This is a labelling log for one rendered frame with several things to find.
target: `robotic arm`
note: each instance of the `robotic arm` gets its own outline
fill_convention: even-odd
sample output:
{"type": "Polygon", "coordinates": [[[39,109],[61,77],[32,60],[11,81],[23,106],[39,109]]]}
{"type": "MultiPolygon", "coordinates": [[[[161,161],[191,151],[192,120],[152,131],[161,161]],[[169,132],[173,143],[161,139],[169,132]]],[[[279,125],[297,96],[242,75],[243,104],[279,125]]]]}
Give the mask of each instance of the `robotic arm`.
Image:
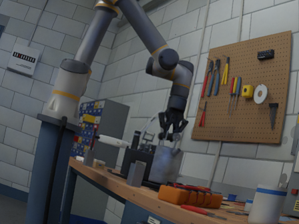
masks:
{"type": "Polygon", "coordinates": [[[154,24],[136,0],[100,0],[95,6],[95,16],[75,55],[74,60],[65,59],[60,67],[55,87],[43,112],[44,115],[68,122],[79,122],[79,100],[84,94],[91,75],[90,66],[112,19],[119,9],[131,23],[148,51],[152,54],[146,72],[150,75],[173,81],[168,108],[159,114],[160,126],[164,130],[160,139],[168,136],[173,125],[173,133],[181,133],[188,122],[184,119],[194,66],[188,61],[180,61],[179,55],[170,49],[154,24]]]}

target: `workbench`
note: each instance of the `workbench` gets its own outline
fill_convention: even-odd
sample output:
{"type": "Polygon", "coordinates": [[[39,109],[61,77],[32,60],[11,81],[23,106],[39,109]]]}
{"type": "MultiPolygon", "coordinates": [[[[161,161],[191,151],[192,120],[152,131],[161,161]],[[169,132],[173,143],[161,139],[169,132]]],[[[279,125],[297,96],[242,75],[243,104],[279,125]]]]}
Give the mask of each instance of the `workbench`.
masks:
{"type": "MultiPolygon", "coordinates": [[[[70,168],[61,211],[61,224],[69,223],[77,176],[82,177],[99,190],[125,204],[121,224],[135,224],[138,221],[147,221],[149,215],[162,221],[161,224],[248,223],[248,216],[235,215],[226,212],[243,211],[244,207],[236,205],[234,202],[223,202],[229,204],[230,207],[234,207],[234,209],[205,209],[207,212],[215,213],[218,216],[228,219],[227,221],[224,221],[187,211],[181,209],[178,205],[161,201],[158,199],[157,192],[147,187],[131,187],[126,184],[125,179],[111,174],[107,169],[101,170],[86,167],[82,162],[79,162],[72,157],[69,159],[69,166],[70,168]]],[[[299,224],[299,220],[280,223],[299,224]]]]}

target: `tape roll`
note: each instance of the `tape roll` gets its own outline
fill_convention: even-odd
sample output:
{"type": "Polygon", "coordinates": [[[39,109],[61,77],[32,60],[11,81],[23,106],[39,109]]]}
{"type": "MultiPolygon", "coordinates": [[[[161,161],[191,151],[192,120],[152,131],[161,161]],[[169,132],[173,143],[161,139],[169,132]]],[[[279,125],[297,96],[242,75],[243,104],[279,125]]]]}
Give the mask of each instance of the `tape roll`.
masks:
{"type": "Polygon", "coordinates": [[[257,86],[256,90],[254,91],[254,102],[256,102],[256,104],[261,104],[263,103],[268,95],[268,88],[267,86],[261,84],[259,86],[257,86]]]}

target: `floor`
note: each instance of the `floor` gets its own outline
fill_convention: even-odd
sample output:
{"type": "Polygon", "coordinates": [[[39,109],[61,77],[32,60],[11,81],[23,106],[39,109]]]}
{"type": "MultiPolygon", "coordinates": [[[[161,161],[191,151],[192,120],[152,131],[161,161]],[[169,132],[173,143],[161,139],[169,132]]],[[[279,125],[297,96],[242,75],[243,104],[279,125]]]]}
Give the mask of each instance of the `floor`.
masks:
{"type": "Polygon", "coordinates": [[[0,195],[0,224],[24,224],[27,204],[0,195]]]}

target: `orange case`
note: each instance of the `orange case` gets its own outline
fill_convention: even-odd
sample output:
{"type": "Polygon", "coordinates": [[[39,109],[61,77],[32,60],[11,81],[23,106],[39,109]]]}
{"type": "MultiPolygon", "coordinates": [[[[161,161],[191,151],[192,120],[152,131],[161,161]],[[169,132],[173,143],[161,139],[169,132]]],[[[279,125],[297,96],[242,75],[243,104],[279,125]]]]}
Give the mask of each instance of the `orange case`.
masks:
{"type": "Polygon", "coordinates": [[[188,190],[162,185],[159,190],[158,198],[162,201],[167,201],[174,205],[193,205],[195,207],[203,207],[209,209],[219,209],[223,199],[222,195],[212,194],[212,203],[210,203],[210,193],[207,193],[204,197],[204,193],[199,193],[197,196],[197,193],[195,191],[192,191],[190,198],[189,194],[190,191],[188,190]]]}

